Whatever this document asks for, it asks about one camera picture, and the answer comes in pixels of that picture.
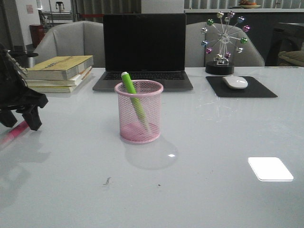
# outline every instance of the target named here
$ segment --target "pen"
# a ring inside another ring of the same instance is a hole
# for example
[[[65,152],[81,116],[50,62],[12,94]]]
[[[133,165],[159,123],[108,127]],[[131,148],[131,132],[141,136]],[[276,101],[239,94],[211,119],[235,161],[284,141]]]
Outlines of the pen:
[[[123,80],[123,84],[126,87],[128,93],[130,93],[130,94],[136,94],[137,93],[128,72],[122,72],[122,80]],[[137,114],[138,119],[140,120],[140,122],[144,126],[145,130],[149,131],[150,130],[149,123],[146,119],[146,114],[144,112],[144,109],[143,109],[143,106],[140,102],[140,99],[137,98],[137,97],[131,97],[131,102],[133,104],[133,107],[135,109],[135,112]]]
[[[3,149],[4,147],[6,147],[11,141],[18,137],[18,135],[24,132],[28,127],[29,125],[26,121],[23,121],[18,124],[12,130],[10,130],[10,132],[1,140],[0,148]]]

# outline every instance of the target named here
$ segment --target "red trash can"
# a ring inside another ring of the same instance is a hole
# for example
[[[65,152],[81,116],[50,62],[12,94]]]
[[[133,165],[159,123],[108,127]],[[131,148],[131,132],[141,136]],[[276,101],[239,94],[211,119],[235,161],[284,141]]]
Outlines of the red trash can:
[[[44,37],[44,29],[42,25],[30,25],[30,35],[32,37],[33,47],[36,48]]]

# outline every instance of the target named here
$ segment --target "green pen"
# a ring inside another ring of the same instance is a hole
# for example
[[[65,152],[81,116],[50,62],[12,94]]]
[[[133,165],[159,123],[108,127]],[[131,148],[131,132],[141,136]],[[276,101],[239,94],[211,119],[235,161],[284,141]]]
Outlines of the green pen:
[[[123,84],[124,84],[125,88],[127,89],[128,93],[130,93],[130,94],[137,93],[128,72],[122,72],[122,80],[123,80]],[[146,119],[146,114],[144,112],[140,99],[137,97],[131,97],[131,102],[133,104],[133,107],[135,109],[138,119],[140,120],[140,122],[142,123],[144,128],[147,131],[150,131],[149,123]]]

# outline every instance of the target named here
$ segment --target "desk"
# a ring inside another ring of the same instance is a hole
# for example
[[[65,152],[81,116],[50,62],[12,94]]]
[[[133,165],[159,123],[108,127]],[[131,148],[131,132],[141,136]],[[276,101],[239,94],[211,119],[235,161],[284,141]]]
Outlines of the desk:
[[[117,94],[92,91],[103,71],[47,94],[40,129],[0,152],[1,228],[304,227],[304,68],[237,67],[278,95],[262,99],[219,98],[187,68],[194,90],[162,94],[145,145],[120,139]],[[278,157],[294,180],[259,181],[249,157]]]

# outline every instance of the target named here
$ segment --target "colorful ball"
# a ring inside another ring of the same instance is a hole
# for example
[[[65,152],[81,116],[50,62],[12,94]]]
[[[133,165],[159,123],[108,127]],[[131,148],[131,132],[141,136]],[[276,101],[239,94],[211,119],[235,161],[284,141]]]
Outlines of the colorful ball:
[[[225,58],[229,58],[230,56],[231,56],[230,52],[226,52],[225,55],[224,55]]]
[[[203,47],[206,47],[207,44],[208,44],[208,41],[206,41],[206,40],[203,40],[203,41],[201,42],[201,45],[202,45]]]
[[[247,38],[243,37],[241,40],[240,40],[241,44],[245,44],[247,43]]]
[[[207,28],[202,28],[202,29],[201,29],[201,33],[202,33],[202,34],[206,34],[207,32],[208,32],[208,29],[207,29]]]
[[[222,11],[218,12],[217,13],[217,17],[218,18],[222,18],[224,16],[224,13]]]
[[[234,15],[235,15],[235,12],[229,11],[229,13],[228,13],[228,17],[229,17],[229,18],[233,18]]]
[[[237,53],[242,53],[243,50],[244,50],[244,49],[243,49],[242,47],[237,47],[236,52],[237,52]]]
[[[244,17],[238,17],[238,18],[237,18],[237,22],[238,22],[238,23],[243,23],[244,20],[245,20]]]
[[[207,54],[210,54],[211,52],[212,52],[212,48],[210,48],[210,47],[206,48],[206,53]]]
[[[216,58],[216,60],[219,60],[219,59],[223,58],[223,56],[221,54],[217,54],[217,56],[215,58]]]
[[[248,32],[249,30],[250,30],[250,26],[249,25],[243,26],[243,31],[244,32]]]
[[[211,26],[211,25],[213,25],[213,23],[214,23],[213,19],[208,19],[207,20],[207,25]]]

